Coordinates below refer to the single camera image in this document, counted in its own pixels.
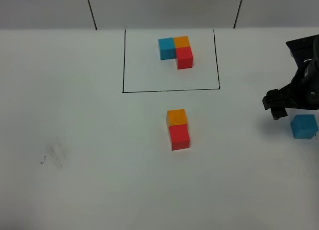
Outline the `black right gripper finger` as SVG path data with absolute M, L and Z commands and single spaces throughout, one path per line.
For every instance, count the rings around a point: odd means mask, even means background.
M 270 90 L 266 93 L 266 96 L 262 99 L 265 110 L 271 108 L 281 108 L 286 104 L 284 94 L 278 90 Z
M 271 114 L 274 120 L 279 120 L 288 115 L 285 108 L 271 108 Z

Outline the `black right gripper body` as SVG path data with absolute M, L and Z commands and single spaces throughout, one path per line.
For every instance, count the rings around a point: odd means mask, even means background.
M 299 67 L 289 84 L 284 108 L 319 108 L 319 61 L 309 60 Z

